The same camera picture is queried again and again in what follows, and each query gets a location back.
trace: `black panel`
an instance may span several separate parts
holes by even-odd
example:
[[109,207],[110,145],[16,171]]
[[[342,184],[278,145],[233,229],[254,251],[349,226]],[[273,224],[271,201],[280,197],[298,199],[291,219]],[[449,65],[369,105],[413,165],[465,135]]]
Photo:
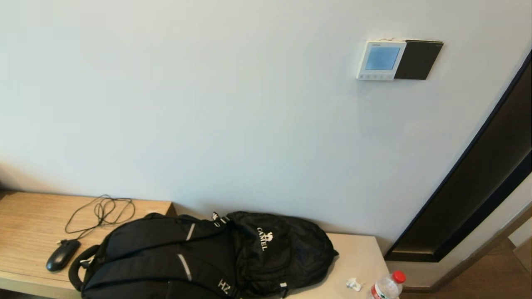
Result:
[[387,260],[437,262],[532,171],[530,55],[453,170]]
[[407,40],[395,79],[425,80],[442,47],[441,41]]

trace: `plastic water bottle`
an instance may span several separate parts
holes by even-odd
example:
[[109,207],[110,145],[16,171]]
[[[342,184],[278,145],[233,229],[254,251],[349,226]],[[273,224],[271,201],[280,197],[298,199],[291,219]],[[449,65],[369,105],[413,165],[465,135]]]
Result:
[[379,279],[369,291],[368,299],[396,299],[403,290],[406,276],[401,271],[395,271]]

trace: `wooden bench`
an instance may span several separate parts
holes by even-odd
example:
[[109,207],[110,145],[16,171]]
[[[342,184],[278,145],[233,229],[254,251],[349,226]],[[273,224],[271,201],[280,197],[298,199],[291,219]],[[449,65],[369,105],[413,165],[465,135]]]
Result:
[[[75,239],[64,226],[73,212],[92,201],[93,197],[62,196],[25,192],[0,194],[0,289],[45,296],[56,299],[79,299],[80,294],[70,284],[68,268],[57,273],[46,270],[46,261],[57,249],[57,241]],[[151,212],[176,215],[171,202],[134,200],[135,216]],[[118,203],[110,215],[114,219],[125,203]],[[81,210],[70,229],[83,229],[97,222],[93,207]],[[95,244],[116,226],[100,227],[80,240],[77,254]]]
[[[58,273],[50,273],[45,264],[57,248],[55,242],[77,236],[64,232],[64,225],[72,213],[90,202],[91,197],[10,193],[0,199],[0,289],[46,296],[56,299],[79,299],[80,294],[68,280],[68,266]],[[170,202],[137,201],[135,219],[151,212],[176,215]],[[73,229],[94,225],[91,209],[85,209],[72,223]],[[98,228],[81,240],[81,253],[100,244],[113,227]],[[375,237],[327,234],[340,253],[327,278],[314,286],[291,292],[291,299],[366,299],[371,285],[388,273]],[[357,277],[365,286],[360,292],[348,289],[346,281]],[[15,295],[14,299],[33,299]]]

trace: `bottle cap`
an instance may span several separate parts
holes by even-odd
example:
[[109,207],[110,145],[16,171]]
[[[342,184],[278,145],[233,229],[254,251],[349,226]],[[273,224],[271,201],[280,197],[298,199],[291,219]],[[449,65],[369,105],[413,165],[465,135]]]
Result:
[[398,284],[402,284],[403,282],[406,281],[406,276],[405,276],[405,274],[402,271],[395,271],[392,274],[392,278]]

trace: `thermostat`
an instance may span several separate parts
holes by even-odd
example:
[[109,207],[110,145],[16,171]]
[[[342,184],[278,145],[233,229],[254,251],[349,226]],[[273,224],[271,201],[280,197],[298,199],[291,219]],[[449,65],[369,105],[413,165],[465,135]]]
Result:
[[406,48],[406,41],[369,40],[366,42],[356,78],[393,80]]

